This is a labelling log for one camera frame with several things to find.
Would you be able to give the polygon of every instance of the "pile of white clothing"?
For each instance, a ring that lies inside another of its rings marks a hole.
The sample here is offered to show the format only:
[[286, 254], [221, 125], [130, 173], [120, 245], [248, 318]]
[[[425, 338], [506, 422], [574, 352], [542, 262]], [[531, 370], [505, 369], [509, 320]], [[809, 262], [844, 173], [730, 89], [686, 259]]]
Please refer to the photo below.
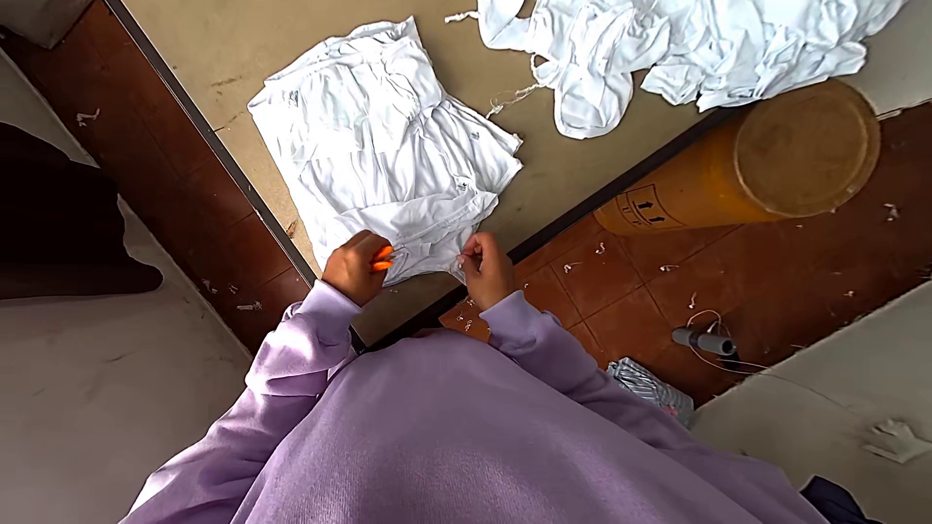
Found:
[[559, 131], [611, 131], [631, 100], [631, 72], [672, 104], [700, 111], [771, 98], [864, 65], [860, 40], [880, 31], [906, 0], [478, 0], [446, 21], [479, 20], [487, 47], [547, 59], [531, 70], [555, 91]]
[[249, 103], [323, 266], [355, 233], [394, 246], [386, 285], [449, 271], [521, 169], [520, 139], [444, 92], [413, 19], [328, 38]]

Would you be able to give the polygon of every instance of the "hand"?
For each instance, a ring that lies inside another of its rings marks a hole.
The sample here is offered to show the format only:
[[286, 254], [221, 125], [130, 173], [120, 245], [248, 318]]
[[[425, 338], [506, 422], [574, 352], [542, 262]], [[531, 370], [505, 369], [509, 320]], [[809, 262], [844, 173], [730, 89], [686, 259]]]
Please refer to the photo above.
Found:
[[372, 258], [389, 241], [364, 229], [337, 248], [327, 260], [321, 280], [362, 307], [378, 295], [387, 269], [373, 271]]
[[475, 305], [485, 311], [517, 289], [512, 260], [499, 249], [491, 233], [475, 233], [457, 260], [466, 273], [466, 287]]

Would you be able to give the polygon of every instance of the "finger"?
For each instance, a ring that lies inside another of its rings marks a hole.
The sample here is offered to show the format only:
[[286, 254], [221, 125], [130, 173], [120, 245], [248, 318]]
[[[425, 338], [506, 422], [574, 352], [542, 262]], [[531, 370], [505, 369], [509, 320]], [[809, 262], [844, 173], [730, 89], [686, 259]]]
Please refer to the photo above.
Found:
[[472, 235], [470, 235], [468, 239], [466, 239], [466, 243], [463, 244], [463, 253], [465, 255], [475, 254], [475, 248], [477, 245], [479, 245], [479, 240], [477, 240], [475, 236], [476, 236], [476, 233], [473, 233]]
[[492, 233], [476, 233], [473, 235], [476, 242], [475, 252], [481, 253], [483, 259], [496, 261], [500, 257], [499, 244], [495, 241]]
[[391, 242], [369, 231], [369, 236], [360, 240], [358, 244], [353, 246], [353, 249], [358, 250], [359, 254], [362, 255], [366, 261], [369, 261], [376, 256], [376, 253], [380, 249], [387, 245], [391, 245]]
[[358, 244], [359, 242], [363, 241], [363, 239], [366, 238], [366, 237], [368, 237], [369, 235], [375, 235], [375, 233], [373, 233], [372, 231], [370, 231], [370, 230], [368, 230], [368, 229], [363, 229], [362, 231], [360, 231], [360, 232], [356, 233], [355, 235], [353, 235], [353, 236], [347, 241], [347, 243], [343, 244], [343, 247], [349, 249], [350, 247], [353, 247], [354, 245], [356, 245], [356, 244]]
[[459, 261], [459, 266], [463, 269], [463, 273], [466, 274], [467, 283], [481, 276], [479, 268], [476, 266], [475, 260], [471, 256], [459, 255], [457, 256], [457, 260]]

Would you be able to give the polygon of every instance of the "beige tabletop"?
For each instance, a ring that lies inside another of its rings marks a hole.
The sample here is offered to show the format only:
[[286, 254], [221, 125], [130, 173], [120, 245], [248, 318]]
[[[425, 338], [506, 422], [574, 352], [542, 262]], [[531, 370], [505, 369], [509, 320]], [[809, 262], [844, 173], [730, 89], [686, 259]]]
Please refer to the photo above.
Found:
[[[480, 113], [496, 95], [534, 83], [528, 55], [483, 46], [475, 21], [444, 24], [444, 16], [475, 9], [474, 0], [124, 0], [185, 91], [245, 172], [279, 224], [314, 271], [307, 232], [246, 104], [262, 81], [327, 36], [373, 21], [414, 15], [424, 47], [446, 90]], [[673, 107], [636, 90], [622, 123], [611, 133], [574, 140], [554, 124], [551, 90], [537, 90], [492, 120], [524, 139], [525, 168], [482, 224], [511, 250], [608, 182], [686, 131], [702, 117], [693, 105]], [[400, 283], [366, 306], [353, 323], [373, 344], [459, 283], [433, 273]]]

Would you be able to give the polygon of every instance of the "person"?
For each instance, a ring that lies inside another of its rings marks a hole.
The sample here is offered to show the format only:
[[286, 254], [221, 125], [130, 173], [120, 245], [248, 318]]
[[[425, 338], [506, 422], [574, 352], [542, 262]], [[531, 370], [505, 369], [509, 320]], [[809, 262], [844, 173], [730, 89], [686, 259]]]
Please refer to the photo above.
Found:
[[488, 233], [459, 256], [488, 344], [436, 329], [355, 357], [386, 245], [363, 231], [334, 251], [240, 398], [124, 523], [825, 523], [775, 466], [696, 443], [619, 387], [526, 302]]

